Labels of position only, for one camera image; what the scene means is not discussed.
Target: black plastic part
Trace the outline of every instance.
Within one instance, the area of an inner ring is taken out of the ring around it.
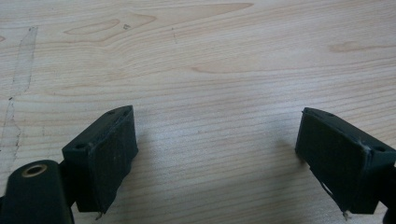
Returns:
[[[0,223],[74,223],[57,162],[35,161],[12,173]]]
[[[107,211],[137,151],[131,105],[108,111],[63,148],[80,212]]]
[[[393,148],[313,108],[303,111],[296,153],[341,211],[356,214],[375,211],[396,161]]]

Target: light wooden surface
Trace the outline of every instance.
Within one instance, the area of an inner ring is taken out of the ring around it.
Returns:
[[[396,147],[396,2],[2,1],[0,192],[101,114],[140,149],[83,223],[345,223],[293,148],[305,106]],[[351,216],[347,223],[381,223]]]

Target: mounting hole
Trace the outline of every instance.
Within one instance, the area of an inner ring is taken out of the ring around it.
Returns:
[[[84,147],[86,147],[86,146],[87,146],[87,144],[85,144],[85,143],[80,143],[80,144],[76,145],[76,149],[82,149],[82,148],[84,148]]]
[[[384,152],[386,149],[384,147],[373,147],[374,150]]]
[[[23,177],[33,177],[33,176],[36,176],[36,175],[41,175],[46,170],[47,170],[47,165],[46,164],[37,164],[37,165],[33,165],[33,166],[29,167],[29,168],[26,168],[22,172],[22,176]]]

